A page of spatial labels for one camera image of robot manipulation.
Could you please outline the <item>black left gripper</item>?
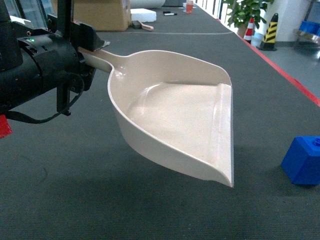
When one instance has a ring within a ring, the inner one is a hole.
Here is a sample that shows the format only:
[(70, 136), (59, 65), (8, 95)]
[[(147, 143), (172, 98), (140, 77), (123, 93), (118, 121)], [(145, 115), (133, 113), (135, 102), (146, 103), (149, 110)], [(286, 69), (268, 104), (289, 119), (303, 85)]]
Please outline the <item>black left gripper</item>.
[(35, 96), (63, 84), (78, 94), (81, 81), (83, 90), (89, 90), (95, 70), (86, 65), (84, 56), (76, 50), (94, 52), (108, 46), (110, 41), (101, 39), (91, 25), (76, 21), (73, 16), (48, 14), (47, 17), (47, 27), (52, 33), (18, 39), (37, 69), (31, 81)]

